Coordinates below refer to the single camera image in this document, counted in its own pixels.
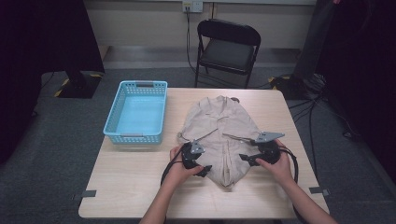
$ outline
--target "beige garment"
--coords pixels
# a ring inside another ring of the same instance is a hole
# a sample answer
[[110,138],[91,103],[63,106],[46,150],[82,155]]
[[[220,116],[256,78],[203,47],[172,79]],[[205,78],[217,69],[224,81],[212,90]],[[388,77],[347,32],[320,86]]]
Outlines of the beige garment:
[[237,138],[256,139],[260,132],[244,107],[228,97],[218,96],[192,106],[179,140],[198,140],[205,153],[197,163],[212,165],[207,177],[224,187],[232,187],[250,168],[239,154],[259,152],[257,147]]

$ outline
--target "folding chair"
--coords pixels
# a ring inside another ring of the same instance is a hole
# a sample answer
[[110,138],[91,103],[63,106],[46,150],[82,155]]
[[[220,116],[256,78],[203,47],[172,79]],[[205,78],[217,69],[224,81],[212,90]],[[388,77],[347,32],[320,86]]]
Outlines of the folding chair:
[[[247,76],[246,89],[262,42],[260,34],[248,25],[215,19],[201,21],[197,31],[199,46],[194,86],[197,87],[201,65],[206,72],[207,68],[213,68]],[[203,37],[209,38],[205,48]]]

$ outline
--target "dark curtain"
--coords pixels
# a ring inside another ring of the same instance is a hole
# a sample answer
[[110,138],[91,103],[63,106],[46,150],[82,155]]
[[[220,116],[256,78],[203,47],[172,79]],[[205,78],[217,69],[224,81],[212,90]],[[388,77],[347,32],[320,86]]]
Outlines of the dark curtain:
[[342,1],[318,73],[396,183],[396,25],[393,1]]
[[104,73],[82,0],[0,2],[0,162],[30,122],[41,75],[77,69]]

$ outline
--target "wall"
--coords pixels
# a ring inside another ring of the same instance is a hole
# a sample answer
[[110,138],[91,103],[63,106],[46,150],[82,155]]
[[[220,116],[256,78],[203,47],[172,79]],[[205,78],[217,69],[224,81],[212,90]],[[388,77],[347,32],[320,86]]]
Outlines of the wall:
[[[280,1],[282,5],[204,2],[203,13],[190,16],[191,46],[198,43],[199,21],[213,16],[254,27],[262,36],[262,48],[301,49],[314,6],[309,0],[294,1],[300,5],[290,0]],[[99,45],[186,46],[188,23],[180,1],[86,0],[85,5]]]

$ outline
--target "basket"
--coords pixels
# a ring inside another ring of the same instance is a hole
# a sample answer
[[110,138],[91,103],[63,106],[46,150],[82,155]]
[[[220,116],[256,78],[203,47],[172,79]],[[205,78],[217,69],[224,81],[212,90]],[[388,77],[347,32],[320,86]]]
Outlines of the basket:
[[160,144],[167,82],[122,81],[103,133],[113,144]]

